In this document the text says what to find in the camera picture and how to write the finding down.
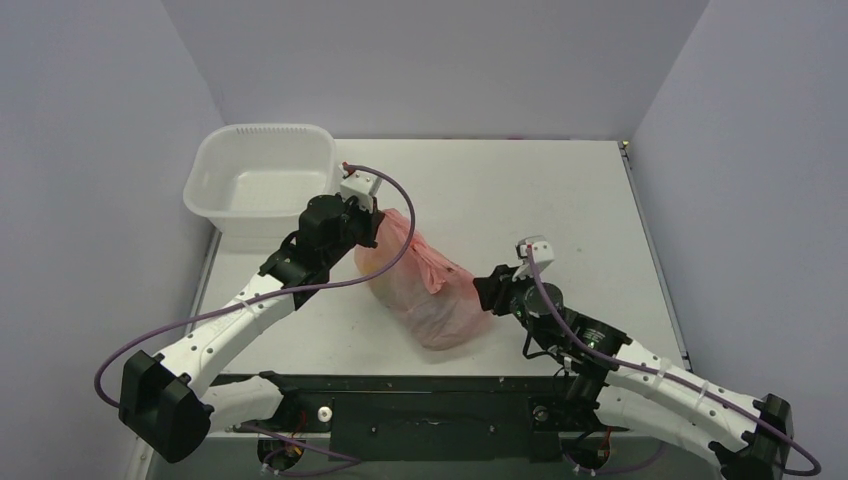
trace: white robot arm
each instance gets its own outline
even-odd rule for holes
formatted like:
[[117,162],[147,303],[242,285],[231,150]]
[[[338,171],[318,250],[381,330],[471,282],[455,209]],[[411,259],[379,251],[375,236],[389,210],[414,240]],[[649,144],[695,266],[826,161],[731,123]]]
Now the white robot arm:
[[[808,455],[791,439],[785,400],[772,394],[760,400],[712,384],[624,332],[565,307],[559,289],[539,278],[554,260],[545,238],[524,239],[516,250],[522,265],[499,265],[488,278],[474,280],[481,306],[515,316],[528,342],[535,340],[542,354],[571,371],[566,400],[575,415],[677,445],[721,467],[729,480],[781,478],[790,445]],[[526,345],[524,354],[539,355],[528,354]]]
[[375,199],[381,179],[342,168],[340,193],[309,201],[298,230],[227,303],[230,313],[152,357],[138,351],[124,364],[118,416],[166,460],[185,458],[210,431],[269,418],[279,407],[283,393],[262,375],[212,384],[262,332],[326,284],[330,268],[354,246],[376,246],[383,219]]

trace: screw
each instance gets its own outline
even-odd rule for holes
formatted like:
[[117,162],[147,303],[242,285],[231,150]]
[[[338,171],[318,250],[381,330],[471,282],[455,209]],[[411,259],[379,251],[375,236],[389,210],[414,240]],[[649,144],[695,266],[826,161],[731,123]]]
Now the screw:
[[539,405],[538,407],[533,409],[533,418],[536,419],[537,422],[544,422],[548,419],[550,415],[548,414],[548,409]]
[[333,418],[333,410],[330,407],[321,407],[318,409],[318,420],[327,423]]

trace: plastic bag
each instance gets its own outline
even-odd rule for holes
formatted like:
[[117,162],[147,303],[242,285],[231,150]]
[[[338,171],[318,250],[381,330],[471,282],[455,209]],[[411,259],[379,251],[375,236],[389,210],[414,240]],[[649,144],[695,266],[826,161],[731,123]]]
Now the plastic bag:
[[[409,234],[406,217],[394,209],[384,213],[377,248],[356,247],[354,251],[354,262],[363,275],[397,255]],[[473,278],[415,232],[400,261],[368,286],[424,348],[445,350],[471,340],[491,324],[491,315],[480,308]]]

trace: white table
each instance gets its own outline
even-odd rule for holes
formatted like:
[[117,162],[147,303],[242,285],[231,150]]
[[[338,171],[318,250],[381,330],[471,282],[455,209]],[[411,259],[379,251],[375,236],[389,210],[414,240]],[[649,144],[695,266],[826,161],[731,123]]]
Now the white table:
[[[427,241],[476,276],[518,262],[521,238],[547,236],[557,260],[543,277],[565,304],[607,322],[683,365],[627,167],[615,142],[524,140],[338,140],[340,161],[382,170],[407,189]],[[391,185],[381,208],[404,202]],[[281,239],[224,236],[208,275],[202,311],[231,299]],[[359,276],[352,254],[333,280]],[[525,331],[512,317],[467,345],[418,346],[368,288],[319,292],[269,328],[226,373],[551,375],[547,357],[525,360]]]

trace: lavender wall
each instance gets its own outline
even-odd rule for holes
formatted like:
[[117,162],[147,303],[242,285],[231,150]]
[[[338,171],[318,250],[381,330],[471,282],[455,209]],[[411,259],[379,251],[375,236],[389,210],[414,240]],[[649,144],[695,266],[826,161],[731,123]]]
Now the lavender wall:
[[119,478],[92,374],[187,313],[210,227],[181,191],[222,121],[156,0],[2,2],[0,69],[0,478]]
[[[696,371],[848,457],[848,3],[713,0],[633,138]],[[803,460],[790,462],[803,468]]]
[[707,0],[163,0],[226,123],[629,137]]

